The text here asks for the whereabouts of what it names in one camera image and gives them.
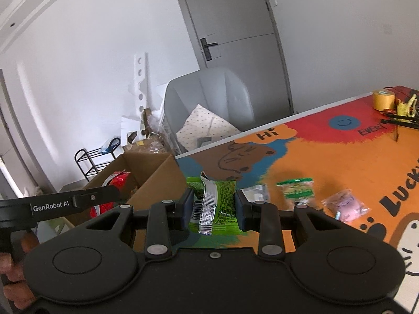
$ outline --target chair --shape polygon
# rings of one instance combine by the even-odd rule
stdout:
[[[164,113],[174,137],[198,104],[242,132],[254,127],[255,119],[247,87],[225,67],[202,69],[169,82]]]

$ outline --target pillow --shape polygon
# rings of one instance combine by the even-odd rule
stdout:
[[[203,142],[213,142],[211,138],[220,140],[238,133],[240,131],[227,120],[198,104],[176,133],[176,137],[186,150],[191,151],[200,147]]]

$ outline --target orange speech bubble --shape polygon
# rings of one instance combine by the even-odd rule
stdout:
[[[256,133],[249,134],[248,136],[244,136],[234,141],[237,144],[244,144],[244,143],[255,143],[255,144],[269,144],[275,141],[276,139],[289,139],[295,137],[297,135],[297,131],[289,128],[285,124],[277,125],[272,128],[268,128],[267,130],[262,130]]]

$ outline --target yellow tape roll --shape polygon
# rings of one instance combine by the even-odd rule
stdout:
[[[384,111],[385,109],[394,110],[394,92],[386,89],[376,89],[372,91],[372,107],[378,111]]]

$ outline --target ceiling molding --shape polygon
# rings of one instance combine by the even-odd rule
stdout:
[[[12,0],[0,14],[0,54],[3,54],[16,38],[55,1]]]

